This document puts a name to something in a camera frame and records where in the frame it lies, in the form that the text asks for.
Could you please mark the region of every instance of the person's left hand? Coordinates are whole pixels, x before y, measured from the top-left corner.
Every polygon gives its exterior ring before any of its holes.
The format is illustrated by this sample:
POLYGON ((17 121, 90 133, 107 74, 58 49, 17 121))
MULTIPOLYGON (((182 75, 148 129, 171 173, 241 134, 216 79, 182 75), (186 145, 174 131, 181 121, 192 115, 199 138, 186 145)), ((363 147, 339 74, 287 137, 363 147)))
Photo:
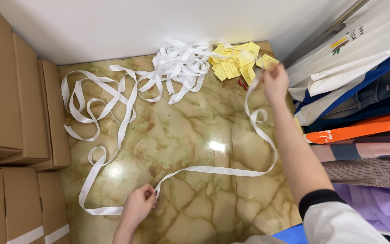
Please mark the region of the person's left hand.
POLYGON ((150 213, 152 208, 156 208, 157 191, 154 191, 150 184, 145 184, 135 191, 129 192, 120 223, 124 222, 126 227, 136 228, 150 213))

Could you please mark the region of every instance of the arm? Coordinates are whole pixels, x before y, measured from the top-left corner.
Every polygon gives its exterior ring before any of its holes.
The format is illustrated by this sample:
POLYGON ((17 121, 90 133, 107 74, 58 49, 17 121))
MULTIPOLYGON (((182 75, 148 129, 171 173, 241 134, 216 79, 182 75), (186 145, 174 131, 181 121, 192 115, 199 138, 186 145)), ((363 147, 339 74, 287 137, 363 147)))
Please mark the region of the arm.
POLYGON ((274 114, 276 140, 284 173, 296 203, 299 205, 302 197, 309 192, 333 190, 323 165, 303 138, 287 108, 285 96, 289 80, 284 65, 278 64, 273 70, 264 71, 262 80, 274 114))
POLYGON ((150 184, 145 184, 129 193, 112 244, 132 244, 136 228, 147 217, 150 210, 157 206, 156 195, 157 192, 150 184))

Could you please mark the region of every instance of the white wall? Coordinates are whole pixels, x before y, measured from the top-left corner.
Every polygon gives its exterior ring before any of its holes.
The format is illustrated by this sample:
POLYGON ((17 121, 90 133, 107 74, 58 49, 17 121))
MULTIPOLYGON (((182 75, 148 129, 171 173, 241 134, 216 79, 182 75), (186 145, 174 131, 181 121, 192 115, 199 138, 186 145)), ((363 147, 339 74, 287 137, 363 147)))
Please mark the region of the white wall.
POLYGON ((157 53, 174 38, 270 41, 296 54, 356 0, 0 0, 40 58, 59 65, 157 53))

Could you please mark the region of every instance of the red scissors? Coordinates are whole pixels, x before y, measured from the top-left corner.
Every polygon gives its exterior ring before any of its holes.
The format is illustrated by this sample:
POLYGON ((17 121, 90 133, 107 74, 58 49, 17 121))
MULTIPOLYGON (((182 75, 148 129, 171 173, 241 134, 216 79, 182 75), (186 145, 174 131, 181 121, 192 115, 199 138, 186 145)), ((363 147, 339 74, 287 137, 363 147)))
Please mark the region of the red scissors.
POLYGON ((247 91, 249 89, 249 84, 246 81, 245 81, 245 83, 242 84, 242 78, 243 78, 243 76, 240 76, 239 85, 243 86, 243 88, 245 88, 245 90, 247 91))

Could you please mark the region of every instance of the white sleeve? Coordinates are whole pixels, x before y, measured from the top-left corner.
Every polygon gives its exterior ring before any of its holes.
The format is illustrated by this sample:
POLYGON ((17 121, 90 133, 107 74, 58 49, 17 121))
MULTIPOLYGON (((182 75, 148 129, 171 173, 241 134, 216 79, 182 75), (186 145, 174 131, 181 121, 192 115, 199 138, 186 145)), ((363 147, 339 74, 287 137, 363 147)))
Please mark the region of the white sleeve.
POLYGON ((390 244, 353 208, 323 202, 308 208, 303 221, 310 244, 390 244))

